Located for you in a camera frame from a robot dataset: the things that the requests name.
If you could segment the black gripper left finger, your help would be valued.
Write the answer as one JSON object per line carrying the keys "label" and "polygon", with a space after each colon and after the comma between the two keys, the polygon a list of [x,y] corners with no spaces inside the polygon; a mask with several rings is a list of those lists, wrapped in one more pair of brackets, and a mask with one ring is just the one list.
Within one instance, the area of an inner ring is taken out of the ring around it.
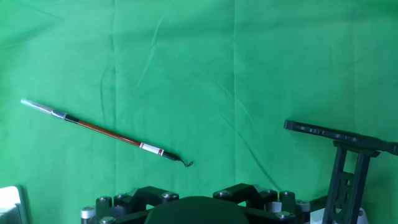
{"label": "black gripper left finger", "polygon": [[81,224],[144,223],[147,206],[156,207],[179,199],[179,194],[156,187],[135,188],[113,197],[101,196],[94,206],[81,209]]}

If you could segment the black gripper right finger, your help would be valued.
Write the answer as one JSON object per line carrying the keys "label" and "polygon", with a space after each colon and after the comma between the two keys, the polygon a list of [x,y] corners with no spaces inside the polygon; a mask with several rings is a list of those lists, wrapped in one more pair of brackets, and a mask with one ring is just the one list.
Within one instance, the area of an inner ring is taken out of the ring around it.
{"label": "black gripper right finger", "polygon": [[237,184],[214,192],[213,198],[235,204],[249,223],[310,224],[310,202],[297,200],[289,190]]}

